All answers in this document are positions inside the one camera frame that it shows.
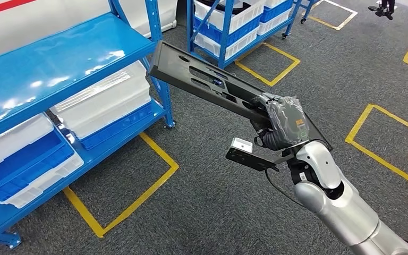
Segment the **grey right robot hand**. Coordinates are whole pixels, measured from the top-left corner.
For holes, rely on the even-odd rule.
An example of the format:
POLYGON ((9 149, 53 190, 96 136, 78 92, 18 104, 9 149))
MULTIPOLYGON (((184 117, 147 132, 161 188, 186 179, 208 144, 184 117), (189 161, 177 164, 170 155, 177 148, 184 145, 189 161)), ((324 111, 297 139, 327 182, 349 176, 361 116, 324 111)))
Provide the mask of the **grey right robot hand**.
POLYGON ((295 96, 278 96, 263 92, 257 101, 265 107, 269 118, 268 123, 251 121, 261 140, 258 145, 278 151, 309 139, 307 118, 295 96))

